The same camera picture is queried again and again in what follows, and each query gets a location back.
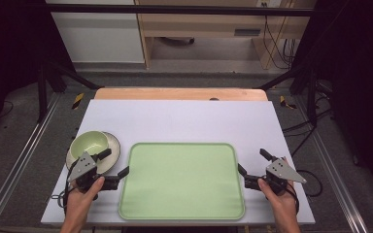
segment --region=white cabinet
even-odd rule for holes
[[[53,4],[133,5],[132,0],[47,0]],[[144,63],[135,14],[52,13],[74,63]]]

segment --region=green tray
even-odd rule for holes
[[[238,219],[244,199],[229,144],[140,143],[129,155],[125,219]]]

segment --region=human arm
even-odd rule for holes
[[[86,193],[81,193],[76,188],[69,193],[68,209],[60,229],[61,233],[81,232],[86,223],[90,204],[95,195],[101,190],[104,181],[105,178],[98,178]]]
[[[261,191],[265,194],[266,198],[271,203],[275,223],[279,232],[300,232],[296,219],[297,210],[294,197],[287,191],[276,195],[272,191],[269,184],[263,179],[258,179],[258,185]],[[288,181],[288,189],[295,192],[295,190],[293,190],[293,181]]]

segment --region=tray rim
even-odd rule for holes
[[[227,146],[232,150],[234,162],[235,162],[236,166],[238,166],[238,161],[237,161],[237,157],[236,157],[235,148],[232,147],[232,145],[230,145],[228,143],[223,143],[223,142],[209,142],[209,143],[202,143],[202,142],[191,142],[191,143],[189,143],[189,142],[139,142],[139,143],[134,144],[129,151],[129,158],[128,158],[128,161],[127,161],[128,166],[129,166],[129,163],[130,163],[132,151],[137,146],[140,146],[140,145],[188,145],[188,146],[195,146],[195,145],[215,146],[215,145],[220,145],[220,146]],[[246,207],[245,207],[243,187],[241,185],[241,180],[240,180],[240,177],[238,175],[238,170],[237,170],[235,176],[236,176],[236,179],[238,180],[239,194],[240,194],[239,199],[240,199],[240,203],[241,203],[241,206],[242,206],[242,211],[237,217],[165,217],[165,218],[158,218],[158,217],[157,218],[155,218],[155,217],[126,217],[125,215],[122,214],[122,210],[121,210],[122,198],[124,196],[123,193],[124,193],[125,188],[126,188],[126,185],[125,185],[126,180],[125,180],[125,183],[123,184],[123,188],[122,188],[120,198],[119,198],[119,215],[125,220],[236,220],[236,219],[240,219],[241,217],[244,216],[245,211],[246,211]]]

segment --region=wooden board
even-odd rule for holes
[[[101,88],[95,99],[267,101],[261,89],[240,88]]]

